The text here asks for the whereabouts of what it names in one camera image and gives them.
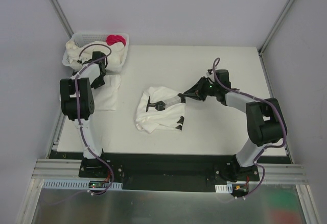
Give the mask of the white t shirt stack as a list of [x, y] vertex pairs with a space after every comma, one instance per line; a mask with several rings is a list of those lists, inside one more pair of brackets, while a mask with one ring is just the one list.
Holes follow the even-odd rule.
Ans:
[[105, 84], [97, 89], [91, 88], [96, 79], [94, 75], [76, 74], [69, 79], [61, 79], [61, 111], [70, 119], [77, 117], [88, 119], [95, 111], [116, 109], [118, 89], [121, 83], [119, 75], [105, 76]]

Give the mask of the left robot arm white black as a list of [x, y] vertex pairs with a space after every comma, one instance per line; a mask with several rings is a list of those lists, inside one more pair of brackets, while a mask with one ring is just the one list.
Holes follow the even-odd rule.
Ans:
[[61, 111], [73, 122], [83, 147], [79, 169], [81, 178], [111, 177], [100, 138], [92, 123], [95, 111], [92, 91], [105, 84], [106, 61], [103, 52], [93, 52], [79, 71], [75, 71], [70, 78], [61, 79], [59, 83]]

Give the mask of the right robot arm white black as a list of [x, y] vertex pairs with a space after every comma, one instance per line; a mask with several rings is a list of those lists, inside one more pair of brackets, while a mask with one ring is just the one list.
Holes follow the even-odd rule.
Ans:
[[227, 107], [246, 114], [248, 140], [224, 169], [221, 177], [235, 182], [248, 175], [264, 150], [274, 147], [287, 134], [287, 127], [277, 99], [259, 99], [231, 88], [229, 72], [226, 69], [209, 69], [207, 77], [200, 80], [182, 97], [205, 101], [208, 96], [215, 97]]

